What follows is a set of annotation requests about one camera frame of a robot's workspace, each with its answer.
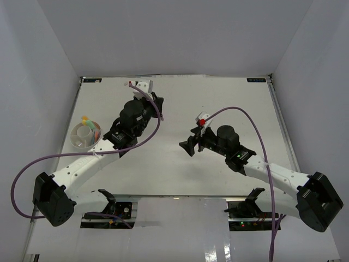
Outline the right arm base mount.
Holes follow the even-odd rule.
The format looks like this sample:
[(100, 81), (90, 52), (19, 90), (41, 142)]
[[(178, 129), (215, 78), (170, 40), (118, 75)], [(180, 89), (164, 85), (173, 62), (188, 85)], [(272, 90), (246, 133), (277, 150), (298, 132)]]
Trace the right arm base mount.
[(238, 200), (232, 198), (226, 200), (227, 208), (224, 210), (228, 215), (228, 226), (230, 231), (272, 231), (272, 213), (263, 212), (257, 206), (264, 188), (254, 188), (251, 193)]

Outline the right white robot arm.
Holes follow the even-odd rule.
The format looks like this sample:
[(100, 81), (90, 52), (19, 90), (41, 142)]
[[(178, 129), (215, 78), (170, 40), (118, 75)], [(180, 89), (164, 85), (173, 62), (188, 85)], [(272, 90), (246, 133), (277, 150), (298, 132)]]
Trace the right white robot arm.
[(299, 218), (311, 229), (322, 233), (344, 206), (325, 174), (309, 175), (267, 164), (255, 151), (240, 143), (239, 135), (231, 126), (220, 126), (216, 132), (198, 126), (191, 132), (192, 136), (179, 143), (188, 155), (195, 154), (195, 146), (199, 152), (206, 148), (224, 156), (232, 171), (261, 180), (287, 194), (287, 199), (275, 201), (276, 213)]

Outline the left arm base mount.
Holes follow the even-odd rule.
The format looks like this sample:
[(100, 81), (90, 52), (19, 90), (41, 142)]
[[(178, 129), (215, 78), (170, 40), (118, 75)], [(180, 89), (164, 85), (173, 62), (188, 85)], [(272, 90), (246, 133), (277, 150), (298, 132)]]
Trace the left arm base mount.
[(105, 189), (99, 189), (98, 192), (106, 197), (108, 204), (100, 215), (92, 214), (97, 211), (85, 213), (80, 227), (84, 229), (132, 229), (136, 218), (134, 203), (129, 200), (117, 201), (116, 197)]

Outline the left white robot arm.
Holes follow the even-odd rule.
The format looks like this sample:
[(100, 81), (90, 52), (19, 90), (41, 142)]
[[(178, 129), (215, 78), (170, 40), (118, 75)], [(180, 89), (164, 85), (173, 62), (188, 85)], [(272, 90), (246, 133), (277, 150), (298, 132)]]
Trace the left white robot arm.
[(110, 130), (88, 151), (52, 175), (43, 172), (35, 179), (33, 204), (54, 227), (65, 223), (74, 214), (99, 213), (104, 218), (115, 214), (115, 197), (105, 189), (85, 195), (76, 191), (105, 166), (119, 160), (138, 143), (151, 118), (160, 118), (164, 99), (151, 93), (125, 103)]

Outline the green marker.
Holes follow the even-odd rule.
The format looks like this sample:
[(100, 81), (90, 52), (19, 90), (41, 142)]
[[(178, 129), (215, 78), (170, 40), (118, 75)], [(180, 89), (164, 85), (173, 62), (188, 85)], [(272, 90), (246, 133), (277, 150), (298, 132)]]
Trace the green marker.
[(85, 125), (89, 126), (91, 130), (95, 129), (95, 125), (91, 120), (85, 120)]

